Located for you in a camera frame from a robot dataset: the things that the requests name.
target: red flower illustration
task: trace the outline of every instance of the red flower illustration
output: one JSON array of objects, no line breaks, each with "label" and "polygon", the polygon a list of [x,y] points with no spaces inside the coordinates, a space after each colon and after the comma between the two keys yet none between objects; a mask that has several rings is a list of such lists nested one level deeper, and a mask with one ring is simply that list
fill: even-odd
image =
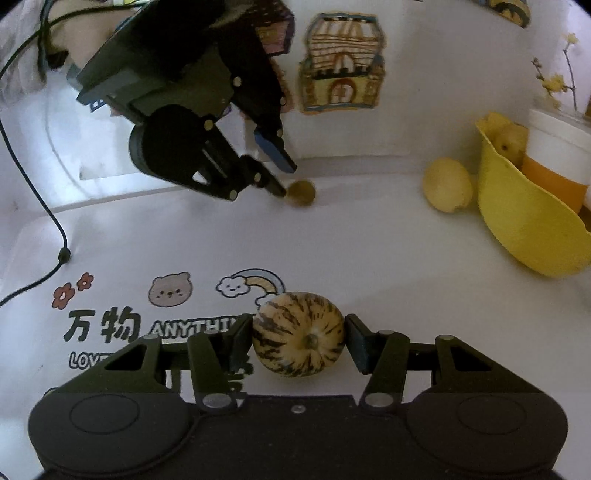
[{"label": "red flower illustration", "polygon": [[65,309],[68,302],[74,296],[74,293],[76,291],[72,288],[71,283],[66,283],[63,287],[57,287],[55,292],[53,292],[53,303],[51,306],[55,309]]},{"label": "red flower illustration", "polygon": [[76,285],[78,285],[78,291],[88,290],[89,288],[91,288],[92,281],[94,279],[95,278],[92,275],[90,275],[88,272],[86,272],[84,275],[82,275],[80,280],[78,280],[78,282],[76,282]]}]

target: striped fruit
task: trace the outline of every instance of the striped fruit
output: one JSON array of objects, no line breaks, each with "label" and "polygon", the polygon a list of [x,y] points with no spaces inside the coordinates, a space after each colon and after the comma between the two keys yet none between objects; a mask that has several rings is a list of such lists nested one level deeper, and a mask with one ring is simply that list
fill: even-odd
[{"label": "striped fruit", "polygon": [[261,363],[285,377],[306,377],[334,364],[345,346],[345,321],[312,293],[284,293],[265,303],[253,322]]}]

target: white tabletop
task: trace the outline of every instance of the white tabletop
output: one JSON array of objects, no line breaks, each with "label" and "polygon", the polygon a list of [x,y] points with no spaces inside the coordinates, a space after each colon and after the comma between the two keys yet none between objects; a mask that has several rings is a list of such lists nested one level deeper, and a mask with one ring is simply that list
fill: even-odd
[{"label": "white tabletop", "polygon": [[[234,204],[180,190],[59,214],[72,261],[0,310],[0,471],[12,480],[33,478],[40,471],[26,435],[33,405],[49,388],[79,374],[89,358],[127,345],[115,336],[106,343],[104,312],[132,307],[141,315],[138,333],[144,335],[167,320],[254,312],[257,299],[282,282],[288,291],[331,299],[372,330],[397,330],[422,343],[442,333],[456,335],[551,394],[570,423],[557,470],[568,480],[586,480],[591,275],[549,280],[527,270],[497,243],[475,207],[456,215],[433,210],[420,193],[420,176],[320,179],[317,187],[316,204],[303,210],[254,189]],[[49,219],[27,226],[4,289],[45,274],[59,248]],[[79,291],[76,283],[86,272],[94,280]],[[193,290],[184,303],[150,302],[160,302],[148,295],[154,279],[185,272]],[[225,297],[216,287],[226,277],[250,279],[248,292]],[[275,287],[260,277],[271,278]],[[75,290],[73,298],[63,310],[52,308],[54,291],[66,283]],[[82,328],[64,339],[74,310],[96,312],[86,318],[83,341]],[[298,380],[264,370],[255,358],[252,363],[255,373],[244,386],[253,394],[358,397],[367,382],[347,352],[329,370]],[[410,374],[405,400],[428,388],[428,379],[427,373]],[[187,387],[183,378],[183,395],[190,400]]]}]

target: bear illustration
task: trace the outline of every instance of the bear illustration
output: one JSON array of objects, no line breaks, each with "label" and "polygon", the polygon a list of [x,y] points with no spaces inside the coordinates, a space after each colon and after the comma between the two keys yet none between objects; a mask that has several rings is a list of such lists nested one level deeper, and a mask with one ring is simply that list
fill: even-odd
[{"label": "bear illustration", "polygon": [[157,307],[176,307],[185,303],[193,293],[191,275],[188,272],[157,277],[152,282],[148,299]]}]

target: yellow basket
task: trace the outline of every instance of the yellow basket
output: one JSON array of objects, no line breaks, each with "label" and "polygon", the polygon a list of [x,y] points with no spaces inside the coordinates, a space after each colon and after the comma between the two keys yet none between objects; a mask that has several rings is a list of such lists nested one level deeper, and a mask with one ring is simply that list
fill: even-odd
[{"label": "yellow basket", "polygon": [[476,124],[484,137],[478,181],[482,216],[501,245],[532,270],[554,278],[577,274],[591,265],[591,233],[574,211],[496,152],[490,138],[510,123],[492,113]]}]

